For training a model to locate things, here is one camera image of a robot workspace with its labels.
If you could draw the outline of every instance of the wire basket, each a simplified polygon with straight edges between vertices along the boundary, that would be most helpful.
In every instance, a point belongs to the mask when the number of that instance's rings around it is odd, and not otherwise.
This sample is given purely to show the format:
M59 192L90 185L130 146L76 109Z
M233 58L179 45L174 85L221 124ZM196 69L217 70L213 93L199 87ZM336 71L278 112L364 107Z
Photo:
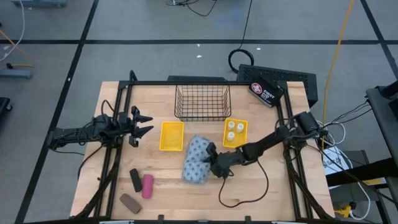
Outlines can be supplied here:
M181 121L224 121L231 116L229 85L176 85L174 115Z

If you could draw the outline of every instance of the wooden table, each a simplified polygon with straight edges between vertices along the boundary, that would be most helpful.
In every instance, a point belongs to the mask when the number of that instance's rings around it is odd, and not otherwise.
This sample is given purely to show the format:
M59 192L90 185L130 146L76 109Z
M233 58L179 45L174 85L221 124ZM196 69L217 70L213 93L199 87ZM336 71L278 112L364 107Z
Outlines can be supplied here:
M291 82L289 95L294 114L308 111L307 97L301 82ZM100 114L103 100L114 105L118 82L103 82L98 98L95 116ZM277 110L263 105L248 92L248 86L231 87L231 118L248 121L248 142L258 141L274 131L278 119ZM136 105L141 114L153 117L140 126L153 125L154 128L140 141L139 147L133 148L124 138L121 165L112 212L112 219L156 220L160 214L166 220L243 220L250 215L252 220L294 220L294 211L286 164L282 156L283 146L278 144L259 158L269 177L268 194L256 203L242 204L236 208L226 208L218 202L223 179L213 174L205 184L189 184L181 179L185 149L189 140L197 134L211 139L218 152L231 151L222 145L224 121L185 122L184 151L164 152L159 150L160 129L163 121L178 121L174 116L174 85L136 85L132 88L130 106ZM100 144L89 143L86 156L90 155ZM81 170L71 215L80 212L96 192L101 176L105 150L101 150L86 162ZM308 189L327 213L334 217L323 164L319 152L312 148L302 150L303 166ZM155 177L154 192L151 199L143 199L141 193L135 193L129 171L136 168L140 176L152 174ZM260 197L266 187L266 179L259 166L233 166L234 177L228 177L222 194L222 201L235 204L242 200ZM301 191L298 198L302 217L305 216ZM131 213L119 200L122 194L129 194L143 207L137 214ZM105 213L108 193L103 197L101 214Z

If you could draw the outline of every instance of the yellow plastic tray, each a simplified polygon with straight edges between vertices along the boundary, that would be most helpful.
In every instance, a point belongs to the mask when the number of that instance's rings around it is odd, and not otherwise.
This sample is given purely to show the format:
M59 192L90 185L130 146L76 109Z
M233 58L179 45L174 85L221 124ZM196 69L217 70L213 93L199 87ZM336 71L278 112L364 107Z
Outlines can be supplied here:
M181 121L163 121L160 132L159 149L161 151L181 151L184 135L184 123Z
M235 127L233 130L228 130L228 123L230 121L235 122ZM243 123L243 131L240 133L236 132L236 127L238 123ZM232 141L227 140L227 134L233 131L235 133L235 138ZM238 146L241 146L243 144L246 144L248 138L248 121L245 120L239 120L239 119L232 119L232 118L227 118L225 120L225 127L224 127L224 138L223 138L223 146L224 147L231 147L231 148L236 148Z

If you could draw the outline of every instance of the pink eraser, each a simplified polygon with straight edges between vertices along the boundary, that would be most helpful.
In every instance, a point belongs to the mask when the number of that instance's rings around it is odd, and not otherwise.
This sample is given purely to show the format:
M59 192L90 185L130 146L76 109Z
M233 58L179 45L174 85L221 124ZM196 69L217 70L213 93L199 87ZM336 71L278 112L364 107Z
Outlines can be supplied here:
M151 198L152 191L154 190L154 176L145 174L143 182L142 198Z

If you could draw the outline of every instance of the small white cup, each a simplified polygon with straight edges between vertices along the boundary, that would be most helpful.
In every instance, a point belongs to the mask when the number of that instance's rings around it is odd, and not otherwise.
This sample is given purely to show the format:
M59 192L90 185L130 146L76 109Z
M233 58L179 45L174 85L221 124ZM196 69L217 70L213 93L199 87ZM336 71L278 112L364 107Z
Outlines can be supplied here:
M232 141L235 138L235 134L231 131L228 133L228 135L226 136L226 139L229 141Z
M243 131L243 128L244 128L244 125L243 125L242 123L239 123L239 124L236 126L236 132L237 132L237 133L241 133L241 132Z
M228 122L228 130L233 130L235 128L235 122L233 122L233 121L230 121L230 122Z

